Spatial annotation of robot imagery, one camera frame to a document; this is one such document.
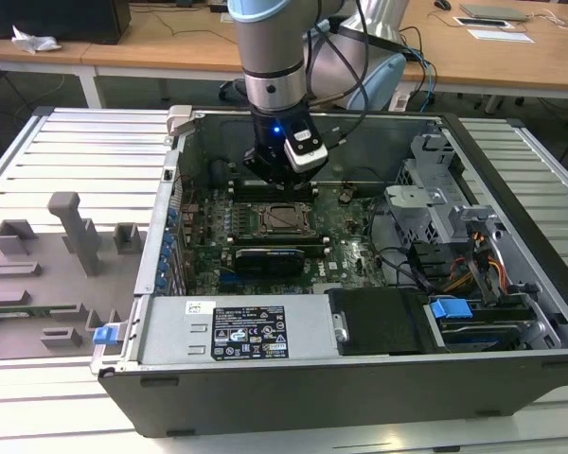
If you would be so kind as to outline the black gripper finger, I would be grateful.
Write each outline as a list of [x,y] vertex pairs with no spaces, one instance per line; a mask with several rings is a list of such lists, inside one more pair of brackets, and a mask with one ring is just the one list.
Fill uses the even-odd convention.
[[284,183],[278,168],[266,159],[256,148],[248,149],[243,156],[244,166],[265,183],[279,189],[284,189]]
[[315,171],[306,170],[303,172],[295,172],[292,170],[288,176],[288,187],[291,190],[300,190],[311,182]]

